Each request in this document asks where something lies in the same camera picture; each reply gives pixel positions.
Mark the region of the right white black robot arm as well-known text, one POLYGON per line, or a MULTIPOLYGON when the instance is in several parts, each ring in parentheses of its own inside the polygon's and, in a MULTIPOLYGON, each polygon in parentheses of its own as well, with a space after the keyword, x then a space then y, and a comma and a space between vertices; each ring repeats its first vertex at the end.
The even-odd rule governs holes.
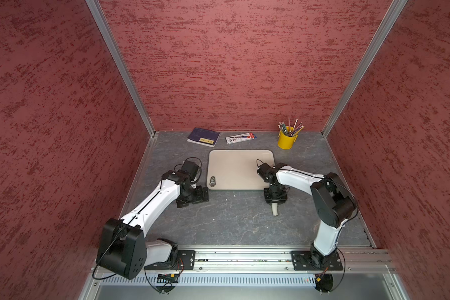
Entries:
POLYGON ((269 184, 264 188, 264 197, 271 206, 273 216, 278 215, 278 206, 287 201, 289 188, 312 196, 320 224, 310 247, 309 264, 316 269, 324 268, 337 253, 341 230, 358 212, 352 192, 333 172, 327 175, 311 174, 287 164, 270 166, 260 161, 257 174, 269 184))

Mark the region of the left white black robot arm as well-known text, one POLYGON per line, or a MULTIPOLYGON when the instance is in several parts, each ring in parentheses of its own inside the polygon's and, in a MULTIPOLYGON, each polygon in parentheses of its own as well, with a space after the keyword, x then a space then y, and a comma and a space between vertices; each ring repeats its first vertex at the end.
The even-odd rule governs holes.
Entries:
POLYGON ((92 272, 102 267, 132 280, 149 267, 183 270, 178 245, 168 239, 147 242, 146 236, 154 222, 173 202, 178 208, 209 201, 208 188, 198 186, 202 163, 197 157, 189 157, 178 170, 165 172, 155 189, 138 206, 119 219, 111 218, 103 226, 92 272))

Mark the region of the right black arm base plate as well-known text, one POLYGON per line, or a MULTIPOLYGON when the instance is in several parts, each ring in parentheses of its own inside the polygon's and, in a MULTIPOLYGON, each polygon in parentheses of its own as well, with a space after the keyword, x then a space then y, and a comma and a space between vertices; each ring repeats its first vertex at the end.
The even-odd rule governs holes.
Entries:
POLYGON ((291 251, 291 261, 295 271, 344 270, 337 251, 333 251, 328 256, 323 256, 318 251, 291 251))

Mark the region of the beige cutting board green rim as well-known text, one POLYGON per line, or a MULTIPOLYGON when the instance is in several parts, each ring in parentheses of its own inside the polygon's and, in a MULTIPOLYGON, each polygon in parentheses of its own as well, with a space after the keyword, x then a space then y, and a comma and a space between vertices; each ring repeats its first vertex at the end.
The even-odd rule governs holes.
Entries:
POLYGON ((206 184, 214 191, 255 191, 268 187, 257 164, 275 164, 270 150, 213 150, 208 157, 206 184))

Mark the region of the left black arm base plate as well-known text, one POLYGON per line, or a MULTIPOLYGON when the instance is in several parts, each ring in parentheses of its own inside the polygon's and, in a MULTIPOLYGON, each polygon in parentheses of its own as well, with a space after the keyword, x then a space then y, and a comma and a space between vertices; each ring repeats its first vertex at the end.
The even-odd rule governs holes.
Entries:
POLYGON ((196 251, 194 250, 178 250, 177 258, 171 262, 157 262, 155 264, 146 266, 149 270, 171 270, 175 272, 190 271, 195 266, 196 251))

